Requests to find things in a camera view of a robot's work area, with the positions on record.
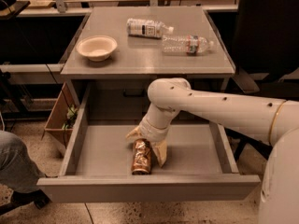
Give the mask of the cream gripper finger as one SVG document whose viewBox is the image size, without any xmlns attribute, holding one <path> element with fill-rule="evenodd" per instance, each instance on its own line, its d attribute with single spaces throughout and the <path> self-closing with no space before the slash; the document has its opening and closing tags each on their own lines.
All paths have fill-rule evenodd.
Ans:
<svg viewBox="0 0 299 224">
<path fill-rule="evenodd" d="M 135 128 L 133 128 L 128 134 L 126 134 L 125 138 L 127 140 L 129 139 L 138 139 L 138 138 L 142 138 L 142 132 L 140 131 L 140 127 L 136 126 Z"/>
<path fill-rule="evenodd" d="M 163 167 L 167 159 L 167 143 L 165 140 L 151 144 L 152 150 L 160 167 Z"/>
</svg>

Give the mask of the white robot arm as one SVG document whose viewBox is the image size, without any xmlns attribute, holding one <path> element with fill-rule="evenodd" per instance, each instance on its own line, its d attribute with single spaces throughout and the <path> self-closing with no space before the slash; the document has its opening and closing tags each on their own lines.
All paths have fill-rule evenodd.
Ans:
<svg viewBox="0 0 299 224">
<path fill-rule="evenodd" d="M 299 103 L 283 99 L 195 91 L 184 78 L 160 78 L 148 87 L 149 110 L 129 138 L 151 142 L 166 161 L 171 121 L 181 111 L 272 146 L 261 188 L 258 224 L 299 224 Z"/>
</svg>

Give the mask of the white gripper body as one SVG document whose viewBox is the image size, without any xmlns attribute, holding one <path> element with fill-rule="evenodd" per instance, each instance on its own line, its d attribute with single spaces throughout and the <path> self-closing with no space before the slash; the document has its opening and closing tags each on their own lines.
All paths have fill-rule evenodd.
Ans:
<svg viewBox="0 0 299 224">
<path fill-rule="evenodd" d="M 151 143 L 163 141 L 169 131 L 168 127 L 162 129 L 154 127 L 147 121 L 146 117 L 140 121 L 138 127 L 141 136 L 149 140 Z"/>
</svg>

